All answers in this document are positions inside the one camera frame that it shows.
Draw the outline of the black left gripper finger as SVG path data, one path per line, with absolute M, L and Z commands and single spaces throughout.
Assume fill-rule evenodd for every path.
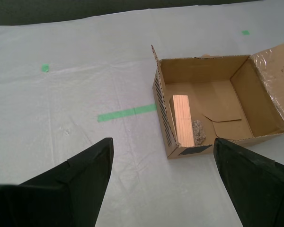
M 213 154 L 242 225 L 284 227 L 284 165 L 222 138 Z
M 26 182 L 0 184 L 0 227 L 95 226 L 113 158 L 104 138 Z

